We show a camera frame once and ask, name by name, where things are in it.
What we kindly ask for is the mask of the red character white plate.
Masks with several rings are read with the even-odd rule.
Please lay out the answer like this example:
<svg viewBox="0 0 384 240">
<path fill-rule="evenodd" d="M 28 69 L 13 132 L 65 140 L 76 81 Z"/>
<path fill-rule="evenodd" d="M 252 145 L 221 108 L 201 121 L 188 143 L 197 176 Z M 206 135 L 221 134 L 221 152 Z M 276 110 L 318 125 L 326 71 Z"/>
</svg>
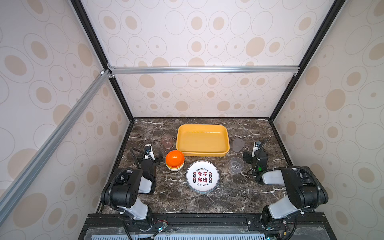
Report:
<svg viewBox="0 0 384 240">
<path fill-rule="evenodd" d="M 218 186 L 220 174 L 214 164 L 201 160 L 188 167 L 186 179 L 191 190 L 200 194 L 208 194 Z"/>
</svg>

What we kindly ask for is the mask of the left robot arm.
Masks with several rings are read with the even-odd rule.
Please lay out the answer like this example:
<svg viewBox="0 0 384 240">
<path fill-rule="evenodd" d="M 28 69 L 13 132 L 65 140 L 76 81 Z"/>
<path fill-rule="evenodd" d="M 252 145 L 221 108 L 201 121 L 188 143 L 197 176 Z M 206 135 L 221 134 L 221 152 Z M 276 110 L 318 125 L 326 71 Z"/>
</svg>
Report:
<svg viewBox="0 0 384 240">
<path fill-rule="evenodd" d="M 157 186 L 156 168 L 163 162 L 160 153 L 155 157 L 153 147 L 147 144 L 143 151 L 131 148 L 136 169 L 115 169 L 101 193 L 101 204 L 109 206 L 121 215 L 130 217 L 133 221 L 147 222 L 153 220 L 150 207 L 144 204 L 138 195 L 149 195 L 155 192 Z"/>
</svg>

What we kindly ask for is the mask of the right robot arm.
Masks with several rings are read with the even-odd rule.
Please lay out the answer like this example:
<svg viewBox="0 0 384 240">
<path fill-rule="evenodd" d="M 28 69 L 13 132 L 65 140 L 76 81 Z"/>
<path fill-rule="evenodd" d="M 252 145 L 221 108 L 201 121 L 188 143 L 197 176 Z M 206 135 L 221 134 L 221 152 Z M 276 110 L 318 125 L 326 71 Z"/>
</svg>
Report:
<svg viewBox="0 0 384 240">
<path fill-rule="evenodd" d="M 267 140 L 255 142 L 251 152 L 243 153 L 243 160 L 251 165 L 248 173 L 260 185 L 281 185 L 287 195 L 264 207 L 260 223 L 265 229 L 307 212 L 312 212 L 329 201 L 329 196 L 319 179 L 309 167 L 286 166 L 268 169 L 269 155 L 264 150 Z"/>
</svg>

